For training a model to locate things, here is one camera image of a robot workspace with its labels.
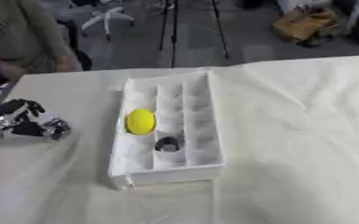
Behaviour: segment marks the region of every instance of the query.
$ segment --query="white plastic divider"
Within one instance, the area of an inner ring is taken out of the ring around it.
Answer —
[[[125,117],[139,108],[156,117],[155,130],[146,136],[125,128]],[[109,174],[120,188],[211,179],[223,165],[206,73],[129,80],[116,129]],[[178,139],[179,150],[155,150],[163,137]]]

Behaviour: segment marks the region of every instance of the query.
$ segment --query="tripod leg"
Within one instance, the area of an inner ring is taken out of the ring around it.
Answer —
[[[169,7],[169,0],[165,0],[165,8],[163,9],[162,32],[160,33],[160,41],[159,41],[159,50],[163,49],[163,42],[165,40],[165,24],[167,20],[168,7]]]
[[[227,49],[226,39],[223,34],[222,24],[221,24],[221,16],[219,14],[218,7],[216,6],[216,0],[211,0],[212,6],[214,7],[214,13],[216,17],[216,23],[218,24],[219,34],[221,35],[222,44],[223,44],[223,51],[224,51],[224,57],[226,59],[229,59],[229,50]]]
[[[172,67],[175,67],[176,48],[177,48],[177,30],[178,30],[178,9],[179,0],[174,0],[173,26],[172,26]]]

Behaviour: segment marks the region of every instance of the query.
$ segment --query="black ring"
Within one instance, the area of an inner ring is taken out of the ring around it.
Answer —
[[[157,143],[155,144],[155,150],[156,151],[162,151],[162,149],[167,145],[174,146],[174,148],[175,148],[174,151],[179,151],[180,150],[180,144],[178,143],[177,138],[172,137],[172,136],[166,136],[166,137],[160,138],[157,141]]]

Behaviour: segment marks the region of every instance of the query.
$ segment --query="white tablecloth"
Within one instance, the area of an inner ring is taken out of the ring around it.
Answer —
[[[216,181],[115,191],[106,178],[128,77],[209,71],[228,163]],[[70,121],[60,143],[0,149],[0,224],[359,224],[359,57],[26,76],[10,98]]]

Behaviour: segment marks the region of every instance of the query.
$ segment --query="tennis ball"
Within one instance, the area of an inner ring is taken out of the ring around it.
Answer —
[[[155,129],[155,115],[148,109],[137,108],[125,118],[126,129],[135,135],[147,135]]]

